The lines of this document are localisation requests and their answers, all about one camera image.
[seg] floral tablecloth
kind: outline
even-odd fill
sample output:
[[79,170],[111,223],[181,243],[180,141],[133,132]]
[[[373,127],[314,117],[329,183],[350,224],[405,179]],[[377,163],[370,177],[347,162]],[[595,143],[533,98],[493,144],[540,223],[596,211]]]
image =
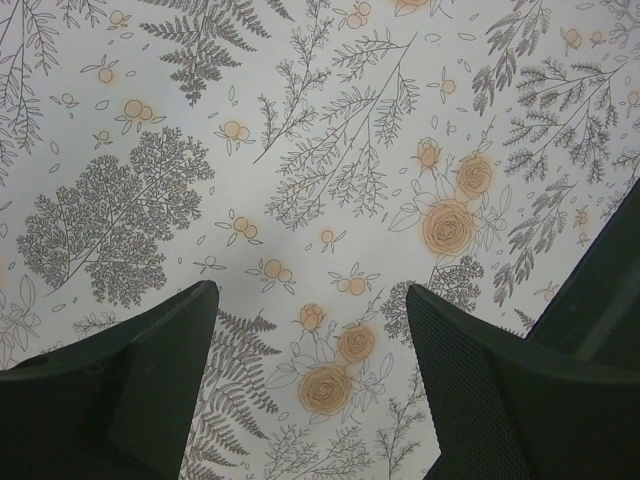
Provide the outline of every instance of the floral tablecloth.
[[184,479],[421,479],[404,297],[524,335],[638,178],[637,0],[0,0],[0,367],[213,279]]

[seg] rose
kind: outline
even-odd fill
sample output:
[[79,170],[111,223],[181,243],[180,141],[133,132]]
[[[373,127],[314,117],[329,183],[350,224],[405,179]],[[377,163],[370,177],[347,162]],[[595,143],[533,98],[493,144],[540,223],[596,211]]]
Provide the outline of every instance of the rose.
[[322,309],[314,303],[305,305],[300,310],[300,324],[305,330],[315,330],[326,317]]
[[482,195],[491,185],[491,167],[482,157],[465,157],[458,171],[458,195],[456,200],[473,200]]
[[351,398],[351,379],[343,368],[321,365],[310,370],[300,381],[298,397],[309,412],[335,415]]
[[473,217],[455,200],[436,203],[422,224],[422,236],[435,254],[459,255],[474,235]]
[[422,169],[433,168],[438,163],[440,156],[440,145],[433,138],[423,138],[418,144],[418,159],[422,164]]
[[338,340],[338,351],[348,363],[358,363],[371,354],[376,339],[365,325],[347,329]]

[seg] black object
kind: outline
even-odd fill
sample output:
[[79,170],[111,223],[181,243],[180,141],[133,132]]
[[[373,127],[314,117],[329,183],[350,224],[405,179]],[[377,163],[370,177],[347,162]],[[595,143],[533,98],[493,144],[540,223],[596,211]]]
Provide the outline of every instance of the black object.
[[217,309],[200,282],[0,372],[0,478],[178,478]]
[[636,185],[526,340],[411,286],[426,479],[640,478],[638,219]]

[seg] fern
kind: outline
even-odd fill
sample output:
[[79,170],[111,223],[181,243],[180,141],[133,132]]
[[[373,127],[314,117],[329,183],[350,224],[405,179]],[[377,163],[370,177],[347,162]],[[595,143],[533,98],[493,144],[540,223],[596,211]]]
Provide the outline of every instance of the fern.
[[[220,44],[222,41],[247,52],[255,52],[255,47],[245,41],[239,30],[242,28],[259,38],[270,37],[253,7],[254,0],[138,1],[182,13],[182,18],[176,16],[173,22],[141,23],[140,28],[182,46],[161,55],[160,60],[179,67],[170,78],[180,83],[180,90],[185,92],[185,98],[192,107],[202,98],[207,82],[217,82],[222,78],[222,68],[241,65]],[[281,17],[291,20],[280,0],[266,1]]]
[[223,311],[218,312],[216,323],[202,380],[202,400],[187,441],[183,462],[186,478],[209,463],[236,466],[236,457],[250,453],[238,430],[266,440],[255,411],[278,411],[264,387],[262,361],[281,352],[258,336],[273,331],[276,325],[260,315],[250,320]]

